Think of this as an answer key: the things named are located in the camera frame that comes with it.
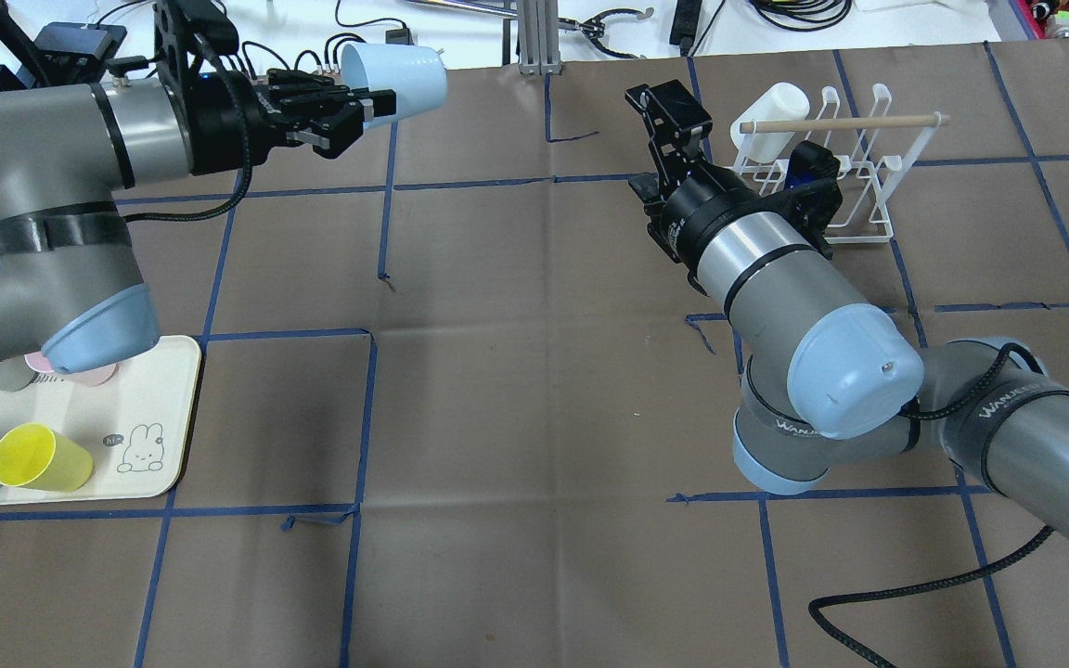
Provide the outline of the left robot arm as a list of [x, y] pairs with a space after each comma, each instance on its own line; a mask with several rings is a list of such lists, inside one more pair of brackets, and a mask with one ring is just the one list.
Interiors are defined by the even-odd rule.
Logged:
[[0, 92], [0, 361], [38, 352], [82, 372], [160, 341], [117, 191], [251, 168], [272, 147], [336, 158], [396, 106], [392, 90], [299, 71]]

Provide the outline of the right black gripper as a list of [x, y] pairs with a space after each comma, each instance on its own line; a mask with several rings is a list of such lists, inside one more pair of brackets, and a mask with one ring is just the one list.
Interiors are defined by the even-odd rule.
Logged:
[[830, 149], [802, 141], [789, 157], [783, 190], [761, 196], [734, 171], [707, 160], [703, 143], [713, 120], [682, 82], [629, 88], [626, 102], [648, 131], [657, 170], [636, 174], [629, 186], [649, 217], [650, 239], [671, 262], [697, 269], [722, 228], [757, 212], [779, 215], [806, 245], [832, 257], [824, 232], [843, 195], [836, 181], [839, 161]]

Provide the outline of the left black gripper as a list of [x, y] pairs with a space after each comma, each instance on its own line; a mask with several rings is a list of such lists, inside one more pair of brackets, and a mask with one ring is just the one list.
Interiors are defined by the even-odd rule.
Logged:
[[394, 90], [348, 89], [331, 77], [272, 69], [252, 82], [227, 71], [202, 75], [184, 89], [191, 174], [262, 165], [272, 147], [308, 145], [340, 157], [365, 134], [369, 120], [394, 115]]

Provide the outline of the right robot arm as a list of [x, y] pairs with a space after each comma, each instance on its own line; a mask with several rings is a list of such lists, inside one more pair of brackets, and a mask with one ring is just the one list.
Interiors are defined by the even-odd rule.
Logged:
[[831, 467], [928, 445], [1069, 538], [1069, 388], [1014, 339], [912, 347], [831, 265], [839, 158], [802, 141], [780, 190], [758, 195], [707, 160], [712, 119], [682, 82], [626, 100], [656, 164], [629, 181], [649, 236], [752, 348], [733, 428], [743, 477], [800, 495]]

